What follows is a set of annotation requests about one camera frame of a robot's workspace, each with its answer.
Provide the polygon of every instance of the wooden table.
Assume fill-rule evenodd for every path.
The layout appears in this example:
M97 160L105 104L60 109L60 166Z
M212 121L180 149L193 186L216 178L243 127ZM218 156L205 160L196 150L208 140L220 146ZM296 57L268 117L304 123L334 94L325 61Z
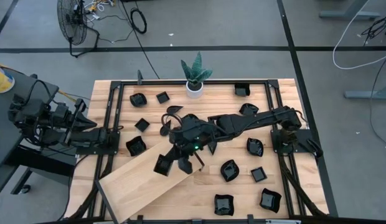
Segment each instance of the wooden table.
M278 82L283 104L302 111L294 79L279 79ZM110 80L97 80L93 87L88 118L97 122L99 126L104 121L110 83ZM123 125L124 129L121 130L120 149L115 156L113 170L133 159L126 149L126 141L141 135L148 149L150 149L150 147L167 138L160 136L159 130L161 128L161 115L165 113L168 106L184 106L178 112L180 116L194 113L204 120L208 116L217 114L238 114L241 105L244 103L252 103L259 107L260 111L269 110L265 87L263 85L250 85L250 89L250 96L239 97L233 94L233 85L205 85L203 96L193 100L186 96L184 85L134 85L126 87L123 92L120 115L120 125ZM167 91L170 100L159 104L156 95L163 91ZM143 93L146 96L148 100L146 107L135 108L131 105L129 96L135 93ZM275 93L272 92L272 95L276 105ZM118 94L115 93L114 96L113 105L116 104ZM110 124L113 124L114 108L112 109ZM151 123L149 128L143 133L134 127L141 118ZM253 214L254 218L288 218L278 157L273 152L270 131L271 126L245 131L241 136L232 141L218 143L217 150L213 156L205 148L200 152L200 156L205 163L205 167L201 172L198 171L183 180L180 184L137 212L131 219L135 220L138 215L144 215L145 220L190 220L193 218L246 219L247 214ZM255 157L248 154L246 150L247 138L257 138L263 142L265 147L263 157ZM327 213L326 199L314 157L309 153L295 153L294 156L302 188L318 208ZM235 180L225 183L220 175L220 166L230 159L234 159L238 164L240 174ZM75 169L70 190L70 202L65 217L76 211L91 190L96 161L97 156L88 156ZM268 178L262 182L255 183L250 171L260 166L263 167ZM261 192L264 188L276 191L282 195L278 213L273 213L259 206ZM292 186L290 186L290 189L294 212L298 215L296 195ZM234 196L234 216L218 216L214 213L215 194L230 194ZM100 213L100 202L101 198L98 195L95 215ZM108 212L106 213L106 219L111 219Z

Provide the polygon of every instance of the desk leg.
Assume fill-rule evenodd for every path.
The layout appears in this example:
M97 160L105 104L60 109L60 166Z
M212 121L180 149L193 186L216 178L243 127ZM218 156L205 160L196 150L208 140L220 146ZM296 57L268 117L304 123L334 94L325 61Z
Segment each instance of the desk leg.
M23 175L20 177L19 181L17 181L16 186L14 186L13 190L11 191L11 194L17 195L22 192L22 189L24 187L24 184L27 182L27 179L32 174L32 171L28 167L26 171L23 173Z
M366 4L367 0L355 0L346 11L321 11L319 13L320 18L335 18L335 19L348 19L351 20L356 13ZM358 13L355 20L370 20L379 17L377 12L361 11Z
M73 165L45 157L30 150L22 149L21 147L17 147L17 149L12 152L7 163L12 165L24 165L67 177L72 176L74 169Z
M348 99L370 99L371 91L345 91L344 96ZM386 86L379 91L373 91L373 100L386 100Z

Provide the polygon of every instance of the fan stand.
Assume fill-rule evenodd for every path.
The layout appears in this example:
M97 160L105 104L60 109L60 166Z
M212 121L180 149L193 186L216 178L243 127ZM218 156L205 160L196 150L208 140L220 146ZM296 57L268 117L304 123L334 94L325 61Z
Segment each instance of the fan stand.
M95 41L95 45L94 45L91 49L88 49L88 50L86 50L86 51L84 51L84 52L81 52L81 53L79 53L79 54L73 54L73 50L72 50L72 42L73 42L73 38L72 38L72 37L69 37L69 38L68 38L68 43L70 44L70 55L73 56L73 57L75 57L75 58L78 58L78 56L81 56L81 55L83 55L83 54L89 53L89 52L95 50L95 49L98 47L98 41L99 41L99 35L100 35L100 34L99 34L99 31L97 31L97 30L95 30L95 29L93 29L93 28L91 28L91 27L88 27L87 25L83 25L83 26L86 27L86 28L89 29L89 30L94 31L94 32L96 33L96 41Z

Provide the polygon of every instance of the floor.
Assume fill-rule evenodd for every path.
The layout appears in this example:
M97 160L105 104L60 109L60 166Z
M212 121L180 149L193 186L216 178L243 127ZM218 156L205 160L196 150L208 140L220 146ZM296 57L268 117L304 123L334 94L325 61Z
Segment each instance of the floor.
M16 6L4 24L3 17L12 2ZM351 2L284 0L295 46L334 46L348 21L320 19L318 13L344 10ZM154 0L138 1L138 5L148 22L148 32L139 39L143 46L152 47L147 55L161 78L184 78L180 59L192 61L198 49L194 47L202 46L204 67L213 68L212 78L297 79L276 1ZM134 3L125 6L131 9ZM87 97L95 80L135 79L138 69L145 79L156 78L143 53L134 48L139 45L133 34L115 44L99 41L103 52L71 57L59 29L56 7L55 0L0 1L0 63L26 74L36 73L63 91ZM386 0L371 1L364 10L384 16ZM118 7L108 6L98 15L122 17ZM371 24L352 23L341 46L361 46L365 37L360 33ZM131 31L125 21L115 17L95 21L95 28L102 38L110 40L125 38ZM89 32L78 47L92 46L94 40ZM386 46L386 36L380 35L367 45ZM297 55L339 216L386 220L386 146L370 128L369 102L343 97L345 90L370 90L381 62L340 70L333 65L332 52L327 49L298 51ZM339 65L349 67L384 55L386 51L344 51L337 52L336 59ZM386 64L376 89L385 85ZM61 96L57 99L67 100ZM375 129L386 139L386 101L374 101L373 116ZM28 180L31 192L10 195L23 171L19 168L0 194L0 223L58 219L67 200L67 186L33 174Z

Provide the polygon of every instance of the potted plant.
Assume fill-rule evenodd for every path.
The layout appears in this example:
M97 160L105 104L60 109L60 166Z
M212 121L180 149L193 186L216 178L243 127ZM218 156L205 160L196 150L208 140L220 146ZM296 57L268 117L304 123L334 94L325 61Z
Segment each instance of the potted plant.
M186 65L186 62L181 60L182 68L186 76L186 92L191 98L198 98L203 94L203 81L208 79L212 70L206 70L201 67L201 54L197 56L193 62L192 67Z

